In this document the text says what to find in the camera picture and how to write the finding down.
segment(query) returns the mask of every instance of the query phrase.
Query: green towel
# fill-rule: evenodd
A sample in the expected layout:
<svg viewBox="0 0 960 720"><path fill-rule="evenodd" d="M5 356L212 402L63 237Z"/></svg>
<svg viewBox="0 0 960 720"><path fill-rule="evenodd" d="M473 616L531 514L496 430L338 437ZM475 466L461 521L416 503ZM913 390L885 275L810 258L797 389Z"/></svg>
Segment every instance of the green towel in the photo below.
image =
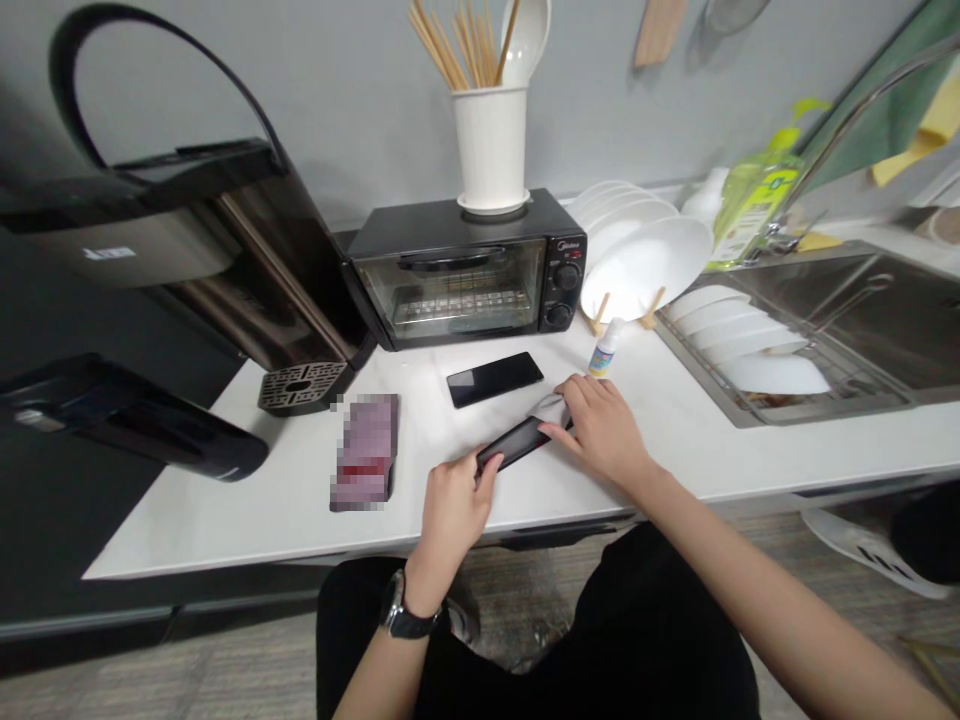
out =
<svg viewBox="0 0 960 720"><path fill-rule="evenodd" d="M853 86L801 153L811 163L857 102L918 52L960 32L960 0L929 0ZM899 155L909 147L953 60L919 70L867 110L811 178L809 190Z"/></svg>

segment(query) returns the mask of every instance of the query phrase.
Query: black toaster oven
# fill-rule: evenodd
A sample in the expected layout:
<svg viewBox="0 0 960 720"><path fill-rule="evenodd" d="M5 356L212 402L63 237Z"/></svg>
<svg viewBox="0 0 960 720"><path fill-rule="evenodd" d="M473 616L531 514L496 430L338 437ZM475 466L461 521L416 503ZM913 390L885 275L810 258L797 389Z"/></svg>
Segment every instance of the black toaster oven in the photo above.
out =
<svg viewBox="0 0 960 720"><path fill-rule="evenodd" d="M546 190L506 215L455 200L377 208L345 251L350 294L386 350L563 332L586 233Z"/></svg>

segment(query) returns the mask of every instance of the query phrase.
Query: brand logo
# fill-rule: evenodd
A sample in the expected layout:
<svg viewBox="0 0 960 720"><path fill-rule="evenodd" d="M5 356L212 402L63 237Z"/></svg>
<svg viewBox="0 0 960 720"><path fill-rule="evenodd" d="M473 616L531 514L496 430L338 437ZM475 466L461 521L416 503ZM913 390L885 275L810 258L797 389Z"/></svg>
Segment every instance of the brand logo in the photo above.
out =
<svg viewBox="0 0 960 720"><path fill-rule="evenodd" d="M123 257L136 257L137 254L130 248L104 248L103 250L83 249L83 256L87 260L119 260Z"/></svg>

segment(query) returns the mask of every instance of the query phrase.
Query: white dish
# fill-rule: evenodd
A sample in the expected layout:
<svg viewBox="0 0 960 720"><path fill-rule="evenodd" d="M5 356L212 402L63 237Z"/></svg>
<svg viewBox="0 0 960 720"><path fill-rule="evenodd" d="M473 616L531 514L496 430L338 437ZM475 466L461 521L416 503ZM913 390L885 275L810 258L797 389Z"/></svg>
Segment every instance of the white dish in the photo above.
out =
<svg viewBox="0 0 960 720"><path fill-rule="evenodd" d="M677 209L663 200L633 200L608 212L588 231L587 272L627 238L646 225L677 217Z"/></svg>
<svg viewBox="0 0 960 720"><path fill-rule="evenodd" d="M710 308L717 307L719 304L720 303L714 303L703 309L709 310ZM698 350L704 350L718 343L735 340L739 337L756 335L759 332L766 332L768 330L785 330L786 327L786 325L777 322L764 312L757 311L756 313L742 315L727 322L722 322L719 325L710 325L703 330L698 330L690 336L690 342L693 343L693 346Z"/></svg>
<svg viewBox="0 0 960 720"><path fill-rule="evenodd" d="M831 389L817 366L799 355L744 355L717 369L744 392L817 395Z"/></svg>
<svg viewBox="0 0 960 720"><path fill-rule="evenodd" d="M584 206L597 197L597 195L600 193L609 190L610 188L617 187L636 187L636 185L625 182L624 180L604 180L596 185L591 185L582 193L577 195L572 203L567 205L567 212L572 216L574 213L583 210Z"/></svg>
<svg viewBox="0 0 960 720"><path fill-rule="evenodd" d="M624 205L630 205L631 203L641 200L663 202L662 200L657 200L652 194L640 188L619 188L615 193L606 194L603 197L597 198L596 202L590 203L587 210L581 213L581 217L577 222L580 224L580 227L589 233L594 225L610 213L616 212Z"/></svg>
<svg viewBox="0 0 960 720"><path fill-rule="evenodd" d="M482 216L505 215L508 212L519 210L521 207L523 207L524 203L526 203L527 200L530 199L530 191L524 190L523 199L520 200L519 202L510 203L509 205L504 205L502 207L472 207L470 205L467 205L466 200L463 199L464 195L466 195L466 193L460 193L460 195L457 197L457 205L462 207L471 215L482 215Z"/></svg>
<svg viewBox="0 0 960 720"><path fill-rule="evenodd" d="M667 310L667 317L671 321L676 322L684 315L689 315L704 305L732 298L740 298L741 300L750 302L750 296L739 290L728 288L726 285L707 285L706 287L697 288L693 292L687 293L670 305L670 309Z"/></svg>
<svg viewBox="0 0 960 720"><path fill-rule="evenodd" d="M687 337L709 327L717 327L727 322L749 315L763 315L766 313L755 308L745 298L730 298L697 308L689 315L676 321L677 329Z"/></svg>
<svg viewBox="0 0 960 720"><path fill-rule="evenodd" d="M520 87L530 82L550 36L550 5L550 0L524 0L517 8L517 19L513 23L513 35L503 66L504 85ZM500 47L507 39L512 12L513 2L508 0L500 24Z"/></svg>
<svg viewBox="0 0 960 720"><path fill-rule="evenodd" d="M765 330L754 335L744 335L717 343L701 352L714 365L720 365L743 355L759 352L768 355L788 355L802 350L807 344L806 339L789 330Z"/></svg>
<svg viewBox="0 0 960 720"><path fill-rule="evenodd" d="M587 317L600 322L617 316L636 320L647 312L661 286L666 287L661 305L686 290L712 250L713 233L699 220L670 217L646 225L587 273L580 306ZM607 308L598 318L608 292Z"/></svg>
<svg viewBox="0 0 960 720"><path fill-rule="evenodd" d="M639 192L646 192L645 190L641 190L640 188L638 188L636 185L627 185L627 186L621 185L621 186L618 186L618 187L608 187L608 188L604 188L603 190L601 190L600 192L598 192L596 195L594 195L592 198L590 198L589 200L587 200L587 202L584 203L584 205L581 206L579 209L576 209L576 208L575 208L574 211L573 211L573 216L574 216L574 218L576 218L577 216L583 217L584 215L587 215L587 214L590 213L590 212L593 210L593 208L595 208L597 205L599 205L599 204L602 203L602 202L607 201L607 200L610 199L611 197L616 197L617 195L619 195L620 193L622 193L624 190L631 190L631 191L636 190L636 191L639 191Z"/></svg>

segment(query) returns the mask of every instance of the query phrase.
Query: hand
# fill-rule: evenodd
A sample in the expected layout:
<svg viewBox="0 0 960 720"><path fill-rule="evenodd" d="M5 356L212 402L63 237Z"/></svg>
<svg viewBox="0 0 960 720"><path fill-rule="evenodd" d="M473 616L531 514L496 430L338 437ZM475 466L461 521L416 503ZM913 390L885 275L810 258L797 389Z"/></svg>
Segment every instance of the hand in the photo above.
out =
<svg viewBox="0 0 960 720"><path fill-rule="evenodd" d="M493 502L493 481L503 454L487 461L477 483L477 448L437 465L427 478L420 542L407 560L404 604L417 617L437 612L460 563L483 534Z"/></svg>
<svg viewBox="0 0 960 720"><path fill-rule="evenodd" d="M540 432L576 455L593 477L639 502L643 484L665 471L647 453L637 421L620 391L609 380L571 375L555 392L563 395L577 436L553 423L541 425Z"/></svg>

